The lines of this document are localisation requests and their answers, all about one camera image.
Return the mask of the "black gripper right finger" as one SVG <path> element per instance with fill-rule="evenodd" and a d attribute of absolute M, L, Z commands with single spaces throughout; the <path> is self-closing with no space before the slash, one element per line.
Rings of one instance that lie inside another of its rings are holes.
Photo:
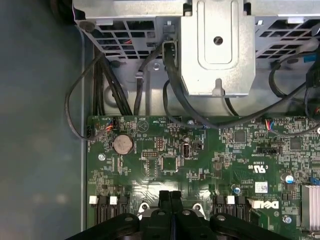
<path fill-rule="evenodd" d="M 280 234 L 238 217 L 217 213 L 205 220 L 194 210 L 183 207 L 181 193 L 170 193 L 173 229 L 178 240 L 283 240 Z"/>

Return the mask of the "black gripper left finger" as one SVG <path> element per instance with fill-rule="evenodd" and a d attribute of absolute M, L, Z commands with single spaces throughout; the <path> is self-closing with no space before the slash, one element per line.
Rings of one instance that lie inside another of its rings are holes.
<path fill-rule="evenodd" d="M 142 218 L 122 213 L 77 233 L 70 240 L 169 240 L 172 228 L 171 193 L 160 191 L 158 208 L 145 210 Z"/>

